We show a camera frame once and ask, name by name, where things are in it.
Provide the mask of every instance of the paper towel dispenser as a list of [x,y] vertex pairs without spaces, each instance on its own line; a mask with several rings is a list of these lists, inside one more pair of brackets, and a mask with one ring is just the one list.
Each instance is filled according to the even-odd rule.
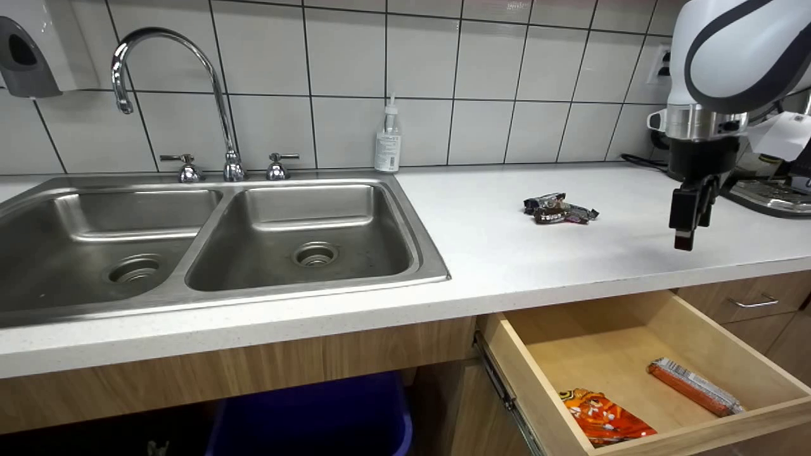
[[0,2],[0,73],[14,96],[58,96],[99,87],[70,0]]

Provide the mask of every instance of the sink drain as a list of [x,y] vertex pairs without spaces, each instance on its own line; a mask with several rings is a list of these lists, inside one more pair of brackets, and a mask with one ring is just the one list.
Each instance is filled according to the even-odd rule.
[[324,267],[338,259],[338,250],[327,240],[309,240],[294,250],[300,267]]
[[106,277],[113,283],[148,282],[160,271],[160,259],[149,253],[127,257]]

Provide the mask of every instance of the bottle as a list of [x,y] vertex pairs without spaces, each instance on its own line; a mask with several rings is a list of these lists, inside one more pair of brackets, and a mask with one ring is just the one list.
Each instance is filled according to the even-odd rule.
[[395,96],[389,100],[384,111],[384,129],[376,134],[376,171],[379,172],[399,172],[402,171],[402,111],[395,106]]

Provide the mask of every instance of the orange snack package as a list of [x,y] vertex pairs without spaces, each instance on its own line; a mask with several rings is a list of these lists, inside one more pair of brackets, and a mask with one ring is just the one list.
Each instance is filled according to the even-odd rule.
[[611,402],[604,392],[576,388],[560,392],[560,397],[593,445],[611,445],[658,434],[650,424]]

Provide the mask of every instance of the stainless steel sink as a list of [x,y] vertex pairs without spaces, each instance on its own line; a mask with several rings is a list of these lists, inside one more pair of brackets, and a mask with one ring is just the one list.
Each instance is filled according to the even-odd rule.
[[450,277],[393,177],[51,181],[0,205],[0,325]]

